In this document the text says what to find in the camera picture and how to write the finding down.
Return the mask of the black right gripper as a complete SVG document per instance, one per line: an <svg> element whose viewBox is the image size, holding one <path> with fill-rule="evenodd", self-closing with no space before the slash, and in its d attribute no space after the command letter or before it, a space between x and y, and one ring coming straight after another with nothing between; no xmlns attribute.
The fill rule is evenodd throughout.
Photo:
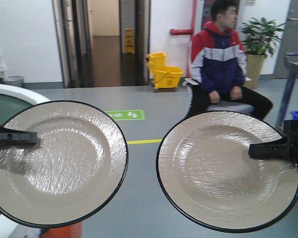
<svg viewBox="0 0 298 238"><path fill-rule="evenodd" d="M281 139L250 144L248 155L253 159L273 159L289 155L298 167L298 119L285 120L283 133L286 137Z"/></svg>

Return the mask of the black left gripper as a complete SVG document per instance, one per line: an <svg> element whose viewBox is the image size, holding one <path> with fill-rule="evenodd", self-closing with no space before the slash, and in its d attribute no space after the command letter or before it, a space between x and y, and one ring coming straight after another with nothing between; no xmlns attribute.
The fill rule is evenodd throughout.
<svg viewBox="0 0 298 238"><path fill-rule="evenodd" d="M0 144L2 145L34 145L37 142L37 132L15 130L0 125Z"/></svg>

